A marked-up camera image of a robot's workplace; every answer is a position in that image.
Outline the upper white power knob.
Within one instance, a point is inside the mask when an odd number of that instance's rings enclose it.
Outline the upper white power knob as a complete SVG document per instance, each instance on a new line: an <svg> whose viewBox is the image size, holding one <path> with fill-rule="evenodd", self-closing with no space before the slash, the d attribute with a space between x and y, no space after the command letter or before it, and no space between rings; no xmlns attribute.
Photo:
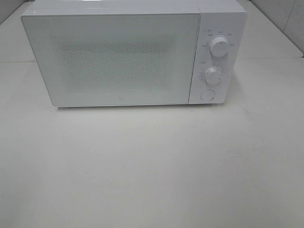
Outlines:
<svg viewBox="0 0 304 228"><path fill-rule="evenodd" d="M223 57L228 53L229 39L226 36L214 37L209 42L210 51L215 57Z"/></svg>

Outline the white microwave door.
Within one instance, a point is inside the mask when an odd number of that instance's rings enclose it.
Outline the white microwave door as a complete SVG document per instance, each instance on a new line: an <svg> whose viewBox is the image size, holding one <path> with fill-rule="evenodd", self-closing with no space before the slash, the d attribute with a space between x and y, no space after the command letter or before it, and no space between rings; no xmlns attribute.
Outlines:
<svg viewBox="0 0 304 228"><path fill-rule="evenodd" d="M22 16L52 105L186 104L199 14Z"/></svg>

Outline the white microwave oven body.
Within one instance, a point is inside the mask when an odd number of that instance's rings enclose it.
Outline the white microwave oven body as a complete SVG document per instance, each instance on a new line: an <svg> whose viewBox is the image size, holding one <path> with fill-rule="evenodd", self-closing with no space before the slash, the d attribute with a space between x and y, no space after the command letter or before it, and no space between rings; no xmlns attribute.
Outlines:
<svg viewBox="0 0 304 228"><path fill-rule="evenodd" d="M236 0L36 0L22 16L161 14L200 16L190 95L185 105L223 103L247 20L247 12ZM215 57L210 51L209 42L217 36L226 36L230 42L223 57ZM205 72L211 67L223 73L216 85L205 82ZM200 97L207 89L215 91L212 101Z"/></svg>

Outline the round door release button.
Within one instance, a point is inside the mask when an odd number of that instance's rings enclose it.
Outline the round door release button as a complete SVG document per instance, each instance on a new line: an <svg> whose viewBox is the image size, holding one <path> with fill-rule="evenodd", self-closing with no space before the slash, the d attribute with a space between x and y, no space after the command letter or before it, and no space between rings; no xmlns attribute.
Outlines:
<svg viewBox="0 0 304 228"><path fill-rule="evenodd" d="M201 95L201 99L204 101L212 101L215 97L215 91L212 89L204 90Z"/></svg>

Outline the white timer knob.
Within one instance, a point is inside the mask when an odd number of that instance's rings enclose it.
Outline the white timer knob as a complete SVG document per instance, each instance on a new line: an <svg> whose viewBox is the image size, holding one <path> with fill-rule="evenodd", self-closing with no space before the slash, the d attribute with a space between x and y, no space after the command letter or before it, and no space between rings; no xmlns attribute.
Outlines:
<svg viewBox="0 0 304 228"><path fill-rule="evenodd" d="M205 82L208 85L216 85L221 81L222 70L218 67L211 67L205 72Z"/></svg>

